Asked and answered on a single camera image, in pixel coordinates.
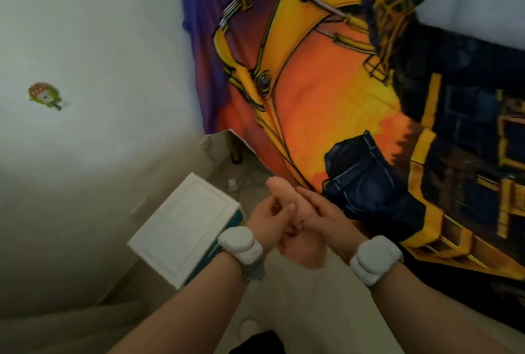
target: white wrist strap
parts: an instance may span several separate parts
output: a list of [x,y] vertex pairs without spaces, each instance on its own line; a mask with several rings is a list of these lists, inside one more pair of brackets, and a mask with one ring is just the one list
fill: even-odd
[[379,235],[359,246],[350,267],[363,284],[374,286],[399,260],[403,261],[403,253],[387,237]]

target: white wall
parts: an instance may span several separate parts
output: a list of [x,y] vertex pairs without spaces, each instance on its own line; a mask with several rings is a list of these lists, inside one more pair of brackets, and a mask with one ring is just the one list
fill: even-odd
[[[0,316],[93,304],[130,211],[211,164],[181,0],[0,0]],[[61,112],[28,100],[55,85]]]

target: forearm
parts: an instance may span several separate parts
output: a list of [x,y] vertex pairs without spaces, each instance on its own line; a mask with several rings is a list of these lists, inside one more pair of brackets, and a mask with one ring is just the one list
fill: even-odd
[[247,283],[237,261],[219,253],[188,286],[118,343],[109,354],[212,353]]
[[372,298],[407,354],[509,353],[397,263],[371,289]]

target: floor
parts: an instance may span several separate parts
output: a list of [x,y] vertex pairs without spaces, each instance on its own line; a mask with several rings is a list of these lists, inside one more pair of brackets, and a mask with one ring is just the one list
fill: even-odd
[[[209,179],[228,192],[228,179],[240,188],[228,192],[247,213],[268,195],[264,187],[270,172],[251,153],[240,165],[224,161]],[[325,268],[306,270],[273,251],[266,260],[267,277],[251,283],[227,328],[216,354],[236,344],[239,324],[247,317],[274,330],[288,354],[403,353],[373,303],[369,291],[331,251]],[[175,293],[173,287],[139,262],[120,296],[142,298],[154,311]],[[525,352],[525,335],[446,298],[489,334],[515,352]]]

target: human hand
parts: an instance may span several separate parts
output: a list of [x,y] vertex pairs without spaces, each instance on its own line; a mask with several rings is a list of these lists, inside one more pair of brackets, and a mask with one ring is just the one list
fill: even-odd
[[349,264],[359,245],[368,239],[341,209],[328,199],[303,187],[296,187],[296,191],[310,202],[319,214],[306,218],[302,222],[303,228],[320,233],[325,238],[328,247],[346,264]]
[[253,237],[263,247],[264,255],[277,246],[296,211],[295,203],[281,208],[277,199],[272,195],[255,206],[246,227],[253,232]]

